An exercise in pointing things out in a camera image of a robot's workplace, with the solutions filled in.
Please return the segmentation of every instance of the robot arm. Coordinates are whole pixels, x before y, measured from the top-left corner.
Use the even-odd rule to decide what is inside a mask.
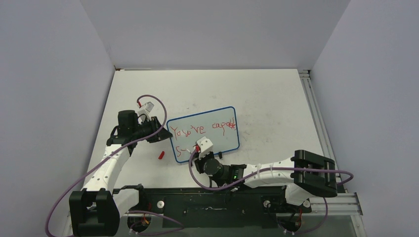
[[[237,188],[243,186],[256,188],[262,185],[280,184],[286,186],[285,199],[288,204],[300,206],[310,197],[331,198],[337,196],[336,177],[333,173],[313,173],[292,170],[275,170],[272,168],[314,168],[335,169],[332,159],[304,151],[295,151],[292,158],[268,164],[223,165],[215,159],[212,142],[206,137],[196,143],[195,166],[199,173],[207,174],[218,186],[230,184],[249,174],[256,175],[244,180]]]
[[[162,126],[157,117],[149,115],[152,108],[153,104],[148,102],[140,106],[138,113],[134,110],[118,113],[118,126],[113,129],[106,142],[103,159],[121,146],[153,134]],[[147,141],[154,143],[172,136],[162,128]],[[122,187],[113,196],[119,173],[136,145],[137,143],[131,144],[114,154],[95,171],[81,191],[71,193],[69,204],[74,236],[114,236],[122,215],[138,204],[143,191],[141,185]]]

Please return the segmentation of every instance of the tabletop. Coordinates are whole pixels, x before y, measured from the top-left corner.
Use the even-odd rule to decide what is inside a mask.
[[[233,106],[240,148],[224,153],[223,164],[281,161],[301,149],[323,154],[295,69],[116,71],[89,169],[101,161],[106,140],[118,125],[118,112],[138,111],[136,99],[143,94],[162,100],[168,120]],[[160,104],[152,98],[141,99],[142,103],[148,101],[155,105],[151,116],[163,122]],[[162,151],[166,154],[158,159]],[[197,179],[208,186],[208,177],[193,170]],[[176,162],[169,139],[153,144],[138,143],[122,168],[115,188],[136,184],[145,188],[198,187],[190,177],[188,164]]]

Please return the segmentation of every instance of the blue whiteboard frame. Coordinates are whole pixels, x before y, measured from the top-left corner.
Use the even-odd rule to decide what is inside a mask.
[[[222,151],[222,152],[224,153],[224,152],[230,152],[230,151],[237,150],[237,149],[240,147],[239,126],[238,126],[238,122],[237,122],[236,109],[235,109],[233,106],[227,106],[227,107],[224,107],[224,108],[219,108],[219,109],[216,109],[216,110],[210,110],[210,111],[205,111],[205,112],[201,112],[201,113],[197,113],[197,114],[193,114],[193,115],[187,115],[187,116],[183,116],[183,117],[179,117],[179,118],[172,118],[172,119],[169,119],[169,120],[166,122],[166,129],[167,129],[168,131],[170,131],[170,130],[169,130],[169,125],[168,125],[170,121],[179,120],[179,119],[184,119],[184,118],[188,118],[188,117],[192,117],[192,116],[196,116],[196,115],[207,114],[207,113],[215,112],[215,111],[218,111],[218,110],[225,110],[225,109],[228,109],[228,108],[233,108],[233,111],[234,111],[234,118],[236,119],[237,143],[239,143],[239,144],[238,144],[238,146],[237,146],[236,148],[233,148],[233,149],[230,149],[230,150],[226,150],[226,151]],[[176,157],[176,152],[174,151],[174,146],[173,146],[173,141],[172,141],[172,138],[170,138],[170,144],[171,144],[171,148],[172,148],[172,150],[173,150],[174,159],[176,160],[176,162],[177,162],[177,163],[186,163],[186,162],[188,162],[188,160],[178,161],[178,160],[177,160],[177,157]]]

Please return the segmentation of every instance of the small whiteboard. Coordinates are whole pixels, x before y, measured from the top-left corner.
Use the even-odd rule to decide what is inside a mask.
[[[213,152],[228,152],[238,149],[239,131],[236,110],[229,106],[221,109],[173,118],[167,122],[174,158],[178,163],[187,162],[196,141],[206,136],[213,143]]]

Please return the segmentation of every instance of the white wall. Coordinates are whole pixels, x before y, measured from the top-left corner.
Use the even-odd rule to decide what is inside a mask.
[[[370,237],[418,236],[419,1],[352,0],[311,72]]]
[[[349,0],[82,0],[120,68],[311,69]]]
[[[86,170],[113,72],[79,1],[1,1],[0,236],[45,236]],[[53,234],[67,213],[65,199]]]

